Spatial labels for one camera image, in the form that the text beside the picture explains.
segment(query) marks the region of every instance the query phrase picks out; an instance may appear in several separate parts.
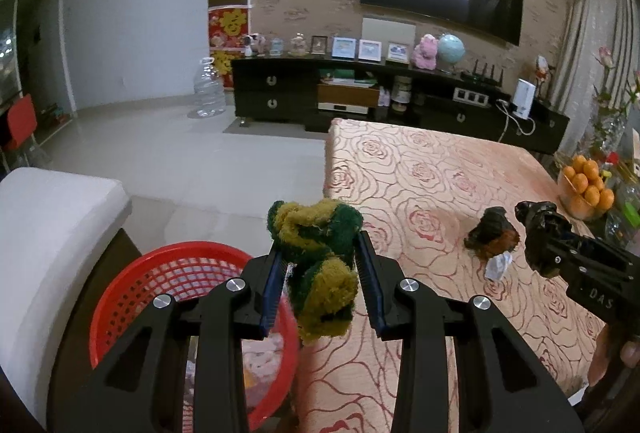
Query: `metal screw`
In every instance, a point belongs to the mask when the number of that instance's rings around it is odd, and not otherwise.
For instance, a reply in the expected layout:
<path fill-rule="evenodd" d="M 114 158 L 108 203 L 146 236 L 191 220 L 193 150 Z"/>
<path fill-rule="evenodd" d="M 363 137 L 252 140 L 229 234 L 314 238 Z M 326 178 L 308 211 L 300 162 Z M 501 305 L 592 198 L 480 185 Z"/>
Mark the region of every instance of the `metal screw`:
<path fill-rule="evenodd" d="M 164 308 L 171 303 L 171 296 L 168 294 L 161 294 L 154 299 L 154 307 Z"/>
<path fill-rule="evenodd" d="M 246 287 L 246 283 L 242 278 L 233 278 L 226 282 L 226 288 L 231 292 L 238 292 Z"/>
<path fill-rule="evenodd" d="M 411 278 L 405 278 L 400 282 L 400 288 L 407 292 L 415 292 L 418 290 L 418 282 Z"/>
<path fill-rule="evenodd" d="M 474 298 L 474 305 L 480 310 L 487 310 L 491 307 L 491 300 L 487 296 L 476 296 Z"/>

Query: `crumpled paper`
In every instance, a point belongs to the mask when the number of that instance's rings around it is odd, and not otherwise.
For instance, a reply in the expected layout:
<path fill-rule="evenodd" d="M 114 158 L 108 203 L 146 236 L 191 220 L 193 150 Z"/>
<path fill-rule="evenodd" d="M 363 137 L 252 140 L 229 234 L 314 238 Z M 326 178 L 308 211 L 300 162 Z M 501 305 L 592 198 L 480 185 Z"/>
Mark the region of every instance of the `crumpled paper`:
<path fill-rule="evenodd" d="M 484 277 L 491 281 L 500 281 L 511 265 L 513 257 L 509 251 L 489 259 L 484 269 Z"/>

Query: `black cabinet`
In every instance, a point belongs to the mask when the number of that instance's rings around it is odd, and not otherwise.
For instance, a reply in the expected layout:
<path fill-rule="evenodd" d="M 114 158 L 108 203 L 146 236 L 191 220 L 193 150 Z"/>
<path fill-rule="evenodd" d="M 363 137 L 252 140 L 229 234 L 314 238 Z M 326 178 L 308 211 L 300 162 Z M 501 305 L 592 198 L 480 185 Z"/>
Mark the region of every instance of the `black cabinet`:
<path fill-rule="evenodd" d="M 236 116 L 305 124 L 318 110 L 318 72 L 295 60 L 239 59 L 233 62 Z"/>
<path fill-rule="evenodd" d="M 360 75 L 371 72 L 386 88 L 392 87 L 395 76 L 412 78 L 412 104 L 402 116 L 389 110 L 390 123 L 498 140 L 506 122 L 506 115 L 495 102 L 509 99 L 507 94 L 496 89 L 482 90 L 481 86 L 469 85 L 460 77 L 438 71 L 318 56 L 239 58 L 232 61 L 232 67 L 236 115 L 240 118 L 301 123 L 315 132 L 326 131 L 333 117 L 373 119 L 375 109 L 370 109 L 368 116 L 318 110 L 319 70 L 353 69 Z M 453 100 L 456 87 L 481 91 L 488 95 L 490 102 L 487 106 L 456 102 Z M 510 120 L 502 142 L 531 152 L 554 153 L 569 119 L 538 102 L 534 102 L 531 117 L 536 121 L 531 136 L 522 134 Z M 522 121 L 520 126 L 528 132 L 531 121 Z"/>

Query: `drawer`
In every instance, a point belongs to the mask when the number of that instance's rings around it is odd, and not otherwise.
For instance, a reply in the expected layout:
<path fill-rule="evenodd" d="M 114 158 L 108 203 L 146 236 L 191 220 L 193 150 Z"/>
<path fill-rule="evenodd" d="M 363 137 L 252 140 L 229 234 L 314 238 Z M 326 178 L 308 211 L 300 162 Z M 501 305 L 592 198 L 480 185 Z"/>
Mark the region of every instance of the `drawer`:
<path fill-rule="evenodd" d="M 521 121 L 520 126 L 526 132 L 531 131 L 531 121 Z M 562 124 L 556 124 L 554 121 L 536 121 L 536 129 L 530 136 L 525 136 L 513 121 L 509 121 L 509 127 L 504 134 L 502 142 L 519 146 L 530 152 L 540 152 L 553 155 L 560 146 L 564 129 Z"/>
<path fill-rule="evenodd" d="M 421 128 L 487 140 L 500 136 L 491 109 L 439 101 L 431 98 L 420 109 Z"/>
<path fill-rule="evenodd" d="M 235 92 L 236 116 L 262 121 L 304 121 L 315 98 L 290 91 Z"/>
<path fill-rule="evenodd" d="M 318 84 L 318 72 L 304 63 L 283 66 L 270 60 L 235 60 L 232 62 L 234 88 L 241 90 L 310 89 Z"/>
<path fill-rule="evenodd" d="M 318 103 L 335 103 L 337 105 L 378 106 L 380 90 L 376 87 L 348 87 L 345 85 L 318 85 Z"/>

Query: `red chair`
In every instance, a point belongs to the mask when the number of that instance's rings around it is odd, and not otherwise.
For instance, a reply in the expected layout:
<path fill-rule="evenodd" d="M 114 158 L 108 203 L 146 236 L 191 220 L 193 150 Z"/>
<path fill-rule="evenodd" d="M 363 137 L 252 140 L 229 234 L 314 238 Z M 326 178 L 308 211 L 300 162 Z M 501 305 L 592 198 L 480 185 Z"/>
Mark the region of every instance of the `red chair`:
<path fill-rule="evenodd" d="M 31 94 L 27 94 L 22 99 L 16 101 L 7 114 L 7 125 L 11 140 L 2 148 L 6 152 L 18 150 L 25 140 L 31 137 L 38 127 L 36 121 L 36 109 L 33 107 Z"/>

